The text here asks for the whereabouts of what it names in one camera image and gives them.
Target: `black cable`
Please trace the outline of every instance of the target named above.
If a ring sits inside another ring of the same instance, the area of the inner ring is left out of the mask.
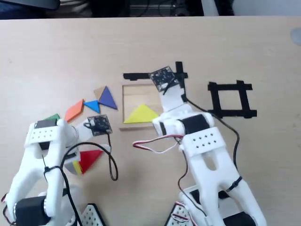
[[[71,148],[69,148],[69,150],[66,152],[66,154],[63,156],[63,160],[62,160],[62,163],[61,163],[61,168],[63,167],[64,165],[64,162],[68,156],[68,154],[76,147],[80,146],[80,145],[93,145],[93,146],[96,146],[98,148],[100,148],[101,150],[103,150],[109,157],[109,171],[110,171],[110,177],[113,181],[116,181],[118,180],[118,168],[117,168],[117,164],[115,162],[115,159],[112,157],[111,155],[111,152],[107,151],[103,146],[97,144],[97,143],[93,143],[93,142],[80,142],[74,146],[72,146]],[[115,168],[115,172],[116,172],[116,176],[114,177],[113,176],[113,173],[112,173],[112,163],[114,165],[114,168]]]
[[[16,222],[15,221],[13,221],[13,222],[10,222],[10,220],[8,219],[8,217],[6,216],[6,210],[8,209],[8,206],[6,205],[5,207],[4,207],[4,209],[3,209],[3,216],[4,216],[4,218],[5,218],[5,220],[7,221],[7,223],[9,223],[9,226],[16,226],[17,224],[16,224]]]
[[[68,181],[68,178],[67,178],[66,174],[65,174],[64,171],[63,171],[63,168],[62,168],[62,167],[59,167],[59,166],[53,166],[53,167],[49,168],[49,167],[46,166],[46,167],[45,167],[45,171],[44,171],[44,176],[45,176],[46,173],[48,173],[48,172],[50,172],[51,170],[54,170],[54,169],[59,169],[59,170],[61,171],[61,174],[62,174],[62,176],[63,176],[64,182],[65,182],[65,184],[66,184],[67,195],[68,195],[70,204],[71,204],[72,209],[73,209],[74,214],[75,214],[75,218],[76,218],[76,220],[78,221],[79,226],[83,226],[83,224],[82,224],[82,222],[81,222],[81,220],[80,220],[79,213],[77,212],[76,206],[75,206],[74,201],[73,201],[73,199],[72,199],[71,192],[70,192],[69,181]]]
[[[179,180],[178,180],[178,187],[179,187],[179,189],[180,189],[180,191],[192,202],[192,204],[198,209],[198,210],[200,210],[204,215],[205,215],[205,217],[207,217],[207,214],[200,208],[200,207],[198,207],[195,203],[194,203],[194,201],[184,192],[184,190],[182,189],[182,187],[181,187],[181,184],[180,184],[180,182],[181,182],[181,180],[187,175],[187,173],[188,173],[188,163],[187,163],[187,158],[186,158],[186,155],[185,155],[185,153],[184,152],[182,152],[183,153],[183,155],[184,155],[184,159],[185,159],[185,164],[186,164],[186,169],[185,169],[185,173],[179,178]]]
[[[141,14],[139,14],[137,17],[142,17],[147,12],[147,10],[149,10],[150,3],[151,3],[151,0],[147,0],[146,7],[145,7],[144,11]]]
[[[186,101],[188,103],[190,103],[191,105],[193,105],[194,107],[196,107],[197,109],[203,111],[203,112],[207,112],[207,113],[210,113],[214,118],[216,118],[221,124],[223,124],[225,127],[227,127],[228,129],[232,130],[235,135],[236,135],[236,142],[235,142],[235,145],[234,145],[234,149],[233,149],[233,163],[236,167],[236,169],[238,170],[237,168],[237,162],[236,162],[236,155],[237,155],[237,148],[238,148],[238,144],[239,144],[239,141],[240,141],[240,136],[239,136],[239,133],[233,128],[231,127],[230,125],[228,125],[227,123],[225,123],[220,117],[218,117],[216,114],[212,113],[212,112],[209,112],[208,110],[205,110],[199,106],[197,106],[195,103],[193,103],[192,101],[190,101],[187,97],[186,97]]]
[[[239,141],[240,141],[240,135],[239,133],[233,128],[231,127],[229,124],[225,123],[220,117],[218,117],[216,114],[212,113],[212,112],[209,112],[208,110],[204,109],[204,108],[201,108],[199,107],[198,105],[196,105],[195,103],[193,103],[191,100],[189,100],[187,98],[187,95],[186,95],[186,87],[185,87],[185,78],[184,76],[182,75],[181,77],[177,78],[180,82],[180,84],[183,86],[184,88],[184,95],[183,95],[183,101],[184,102],[188,102],[190,103],[192,106],[196,107],[197,109],[199,109],[200,111],[203,111],[203,112],[206,112],[206,113],[209,113],[211,114],[214,118],[216,118],[221,124],[223,124],[225,127],[227,127],[228,129],[230,129],[231,131],[233,131],[236,135],[236,142],[235,142],[235,145],[234,145],[234,149],[233,149],[233,163],[234,163],[234,166],[235,168],[237,169],[238,171],[238,167],[237,167],[237,161],[236,161],[236,157],[237,157],[237,149],[238,149],[238,145],[239,145]],[[163,95],[167,92],[167,90],[169,89],[171,83],[174,81],[174,79],[172,79],[166,86],[165,90],[164,90],[164,93]]]

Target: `black tape outline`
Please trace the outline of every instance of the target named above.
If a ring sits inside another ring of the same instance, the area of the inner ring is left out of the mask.
[[[209,82],[208,90],[211,92],[213,104],[213,110],[209,110],[209,112],[216,114],[220,118],[237,116],[250,119],[252,117],[257,117],[257,110],[250,109],[248,96],[246,94],[247,90],[253,90],[251,84],[245,84],[244,81],[241,80],[236,80],[236,84],[217,84],[216,82]],[[220,97],[218,94],[218,91],[221,90],[237,90],[242,110],[223,110],[221,108]]]
[[[176,77],[188,78],[188,74],[183,70],[183,62],[175,62],[176,72],[174,73]],[[130,81],[137,81],[138,79],[150,79],[149,73],[123,73],[123,78]]]

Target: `yellow piece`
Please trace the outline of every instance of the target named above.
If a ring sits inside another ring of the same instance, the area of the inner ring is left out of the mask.
[[[146,105],[140,105],[137,107],[123,123],[143,123],[151,122],[153,119],[157,118],[158,114],[155,113]]]
[[[81,166],[79,164],[78,161],[73,161],[73,166],[74,166],[74,169],[76,171],[76,173],[79,175],[79,174],[82,174],[82,171],[81,171]]]

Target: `dark blue triangle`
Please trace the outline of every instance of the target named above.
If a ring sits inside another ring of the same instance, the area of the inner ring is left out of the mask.
[[[84,103],[85,106],[92,109],[93,111],[100,113],[99,105],[97,100],[89,101]]]
[[[107,107],[111,107],[117,110],[117,106],[115,104],[115,101],[112,97],[111,92],[109,91],[109,88],[106,86],[104,88],[102,96],[99,98],[98,101],[101,105],[105,105]]]

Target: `tangram piece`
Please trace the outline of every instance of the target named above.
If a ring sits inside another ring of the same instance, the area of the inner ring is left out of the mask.
[[[93,163],[97,161],[102,153],[103,151],[101,150],[80,152],[79,165],[81,167],[81,172],[84,174],[93,165]]]
[[[84,105],[92,109],[93,111],[100,113],[100,108],[97,100],[85,102]]]
[[[52,115],[52,116],[46,118],[45,120],[50,120],[50,119],[57,119],[57,120],[59,120],[60,118],[61,118],[61,117],[60,117],[58,114],[54,114],[54,115]]]
[[[81,99],[75,105],[71,106],[65,114],[65,121],[70,122],[72,119],[77,117],[80,113],[82,113],[83,103],[84,103],[84,99]]]
[[[94,94],[95,94],[96,100],[100,99],[100,97],[103,94],[104,88],[105,88],[105,86],[100,87],[100,88],[94,90]]]
[[[79,174],[82,174],[82,169],[81,169],[81,166],[79,164],[78,161],[73,161],[73,166],[74,166],[74,169],[76,171],[76,173],[79,175]]]
[[[151,122],[158,114],[146,105],[137,107],[123,123]]]
[[[112,97],[111,92],[109,91],[109,88],[106,86],[103,90],[103,94],[101,95],[99,101],[98,101],[101,105],[107,106],[107,107],[111,107],[113,109],[117,110],[117,106],[115,104],[115,101]]]

